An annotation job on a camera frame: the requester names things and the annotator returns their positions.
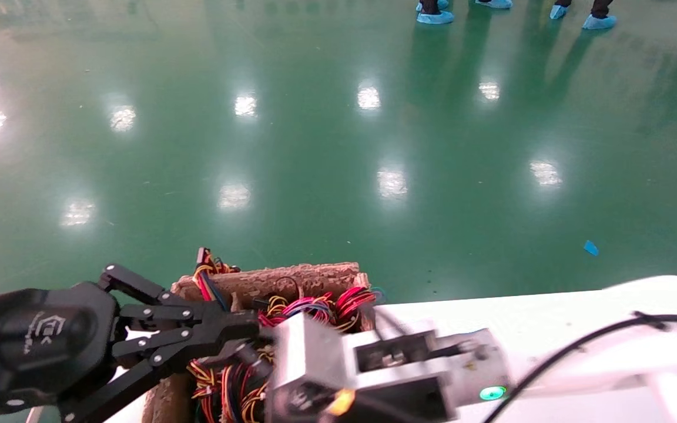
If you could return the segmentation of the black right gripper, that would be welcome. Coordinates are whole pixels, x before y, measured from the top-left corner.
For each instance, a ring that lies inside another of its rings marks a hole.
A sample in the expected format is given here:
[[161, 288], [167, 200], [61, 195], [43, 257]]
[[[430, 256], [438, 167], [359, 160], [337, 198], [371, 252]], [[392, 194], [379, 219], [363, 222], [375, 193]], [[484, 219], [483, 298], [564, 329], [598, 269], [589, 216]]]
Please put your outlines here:
[[[273, 372], [275, 340], [236, 340], [234, 359], [260, 380]], [[451, 422], [458, 412], [446, 393], [446, 377], [359, 377], [351, 422]]]

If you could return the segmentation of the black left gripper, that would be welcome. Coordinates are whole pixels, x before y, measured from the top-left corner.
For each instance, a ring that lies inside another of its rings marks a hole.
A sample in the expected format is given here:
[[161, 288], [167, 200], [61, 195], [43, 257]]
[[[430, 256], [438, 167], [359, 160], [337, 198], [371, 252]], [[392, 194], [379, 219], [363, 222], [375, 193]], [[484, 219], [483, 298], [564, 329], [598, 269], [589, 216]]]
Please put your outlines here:
[[[118, 263], [99, 287], [0, 294], [0, 415], [59, 401], [63, 422], [104, 422], [191, 360], [231, 361], [235, 342], [260, 335], [252, 311], [183, 299]], [[111, 291], [139, 303], [120, 308]], [[115, 323], [161, 332], [111, 343]]]

